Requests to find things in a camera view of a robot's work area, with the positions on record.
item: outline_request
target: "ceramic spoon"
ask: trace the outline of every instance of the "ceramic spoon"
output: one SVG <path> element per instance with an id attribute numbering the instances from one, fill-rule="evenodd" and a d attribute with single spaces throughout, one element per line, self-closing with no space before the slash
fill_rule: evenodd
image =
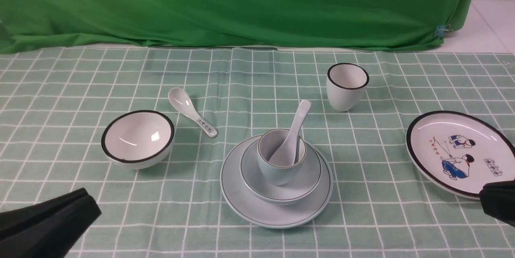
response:
<path id="1" fill-rule="evenodd" d="M 168 92 L 168 99 L 175 110 L 196 122 L 209 137 L 215 138 L 218 135 L 216 129 L 198 115 L 186 91 L 173 88 Z"/>
<path id="2" fill-rule="evenodd" d="M 283 141 L 283 144 L 279 146 L 276 152 L 274 152 L 272 157 L 270 157 L 268 160 L 270 164 L 276 166 L 290 166 L 296 162 L 299 144 L 299 131 L 310 108 L 311 102 L 308 100 L 302 100 L 300 102 L 288 135 Z"/>

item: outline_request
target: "light blue plate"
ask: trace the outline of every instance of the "light blue plate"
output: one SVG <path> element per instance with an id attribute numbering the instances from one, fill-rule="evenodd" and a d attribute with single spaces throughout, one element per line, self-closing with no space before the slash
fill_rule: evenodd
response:
<path id="1" fill-rule="evenodd" d="M 260 136 L 241 142 L 227 155 L 220 172 L 221 192 L 225 200 L 238 216 L 261 227 L 287 229 L 311 221 L 327 206 L 333 192 L 333 175 L 327 159 L 316 147 L 307 142 L 324 161 L 319 185 L 307 197 L 292 204 L 265 202 L 248 190 L 239 174 L 239 163 L 243 153 Z"/>

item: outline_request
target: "large plate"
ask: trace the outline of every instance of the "large plate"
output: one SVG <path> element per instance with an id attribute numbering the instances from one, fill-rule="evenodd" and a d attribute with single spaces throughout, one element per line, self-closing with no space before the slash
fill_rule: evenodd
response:
<path id="1" fill-rule="evenodd" d="M 479 199 L 483 186 L 515 179 L 515 148 L 495 128 L 470 115 L 433 111 L 415 119 L 406 146 L 417 168 L 435 184 Z"/>

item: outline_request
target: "small plate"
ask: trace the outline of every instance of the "small plate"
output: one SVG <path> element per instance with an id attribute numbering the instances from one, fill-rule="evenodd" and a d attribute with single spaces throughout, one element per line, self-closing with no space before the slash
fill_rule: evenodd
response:
<path id="1" fill-rule="evenodd" d="M 244 220 L 271 229 L 287 229 L 311 221 L 323 211 L 333 192 L 333 176 L 327 160 L 318 149 L 307 143 L 324 161 L 319 185 L 310 195 L 292 204 L 279 205 L 265 202 L 248 190 L 239 174 L 239 163 L 243 152 L 259 137 L 254 136 L 238 144 L 227 155 L 222 165 L 220 186 L 228 205 Z"/>
<path id="2" fill-rule="evenodd" d="M 303 165 L 287 184 L 277 186 L 270 183 L 261 173 L 258 164 L 258 142 L 254 141 L 245 150 L 240 163 L 240 174 L 245 185 L 256 197 L 270 203 L 292 203 L 310 194 L 320 181 L 322 166 L 318 154 L 306 148 Z"/>
<path id="3" fill-rule="evenodd" d="M 415 119 L 406 146 L 418 170 L 439 187 L 479 199 L 485 184 L 515 179 L 515 148 L 495 128 L 470 115 L 433 111 Z"/>

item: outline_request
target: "tableware set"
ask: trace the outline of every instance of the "tableware set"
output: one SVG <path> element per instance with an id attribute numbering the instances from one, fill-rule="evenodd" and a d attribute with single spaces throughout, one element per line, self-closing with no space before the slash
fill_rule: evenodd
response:
<path id="1" fill-rule="evenodd" d="M 368 73 L 358 65 L 331 66 L 326 78 L 331 107 L 349 111 L 363 97 L 369 81 Z M 169 101 L 208 137 L 217 136 L 215 127 L 197 113 L 183 89 L 170 90 Z M 311 103 L 302 100 L 290 129 L 276 128 L 246 139 L 226 156 L 220 171 L 221 192 L 244 220 L 285 229 L 307 223 L 327 205 L 333 190 L 328 161 L 299 136 L 310 108 Z M 134 111 L 107 126 L 101 146 L 117 165 L 143 169 L 171 152 L 174 135 L 175 127 L 166 115 Z M 406 146 L 427 179 L 461 197 L 480 199 L 488 184 L 515 180 L 513 145 L 489 124 L 464 113 L 420 115 L 407 130 Z"/>

